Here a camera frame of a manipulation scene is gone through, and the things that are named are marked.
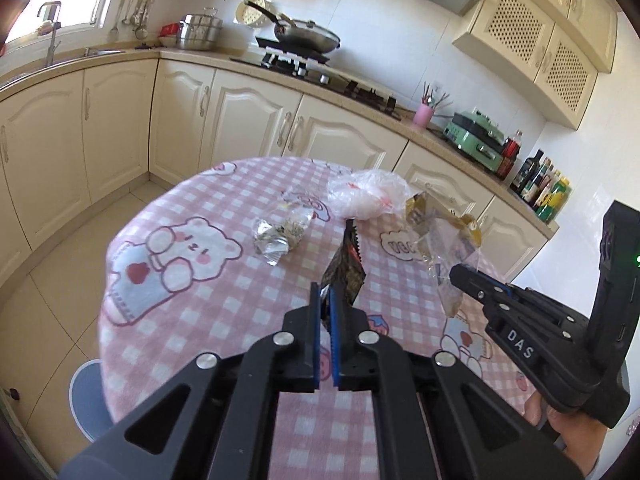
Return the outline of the person right hand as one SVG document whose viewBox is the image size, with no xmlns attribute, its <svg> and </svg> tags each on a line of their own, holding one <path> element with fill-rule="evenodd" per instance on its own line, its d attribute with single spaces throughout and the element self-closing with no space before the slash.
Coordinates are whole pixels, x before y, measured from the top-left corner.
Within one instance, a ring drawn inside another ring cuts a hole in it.
<svg viewBox="0 0 640 480">
<path fill-rule="evenodd" d="M 562 414 L 554 408 L 542 408 L 542 398 L 535 391 L 524 404 L 524 418 L 533 426 L 547 416 L 551 427 L 565 443 L 565 455 L 588 476 L 598 461 L 608 427 L 583 412 Z"/>
</svg>

